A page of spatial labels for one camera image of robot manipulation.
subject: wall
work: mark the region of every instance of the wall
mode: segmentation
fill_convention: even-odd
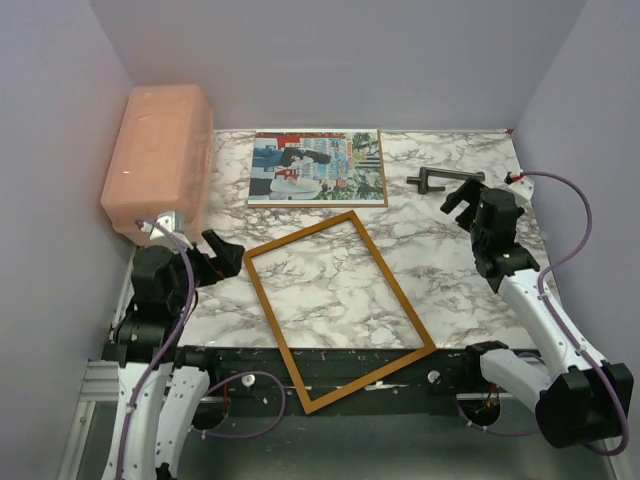
[[[640,378],[640,3],[590,0],[518,123],[515,146],[524,168],[570,177],[591,200],[594,232],[585,251],[562,267],[562,300],[610,360]],[[579,200],[539,181],[538,219],[558,259],[585,225]],[[640,394],[630,414],[640,472]]]
[[[55,478],[130,247],[99,195],[131,82],[85,0],[0,15],[0,465]]]
[[[92,0],[134,84],[218,128],[513,127],[585,0]]]

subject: orange storage box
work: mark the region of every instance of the orange storage box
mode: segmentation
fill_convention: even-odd
[[[185,215],[185,233],[200,242],[211,188],[213,112],[197,85],[137,87],[124,114],[102,193],[113,228],[149,243],[136,217],[168,210]]]

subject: table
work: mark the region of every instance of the table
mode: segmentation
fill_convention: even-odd
[[[488,185],[520,170],[503,132],[383,132],[388,208],[355,209],[439,348],[500,340],[533,342],[507,305],[475,270],[468,233],[439,208],[455,180],[430,180],[447,192],[419,195],[405,178],[421,166],[483,171]],[[247,249],[348,209],[247,208],[253,131],[220,131],[215,139],[209,227]],[[533,211],[518,238],[547,265]],[[208,247],[202,246],[209,253]],[[267,296],[290,347],[417,348],[420,338],[350,224],[334,227],[256,259]],[[243,270],[200,289],[181,345],[275,347],[257,295]]]

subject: translucent plastic box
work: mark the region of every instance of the translucent plastic box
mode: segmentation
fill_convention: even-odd
[[[138,245],[149,234],[135,219],[168,210],[185,215],[187,237],[206,229],[213,113],[200,87],[137,87],[122,121],[102,193],[113,228]]]

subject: pink plastic container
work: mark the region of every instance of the pink plastic container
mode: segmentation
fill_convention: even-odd
[[[149,243],[136,217],[185,214],[186,235],[200,242],[211,188],[213,112],[200,87],[133,90],[120,127],[102,206],[113,228],[138,245]]]

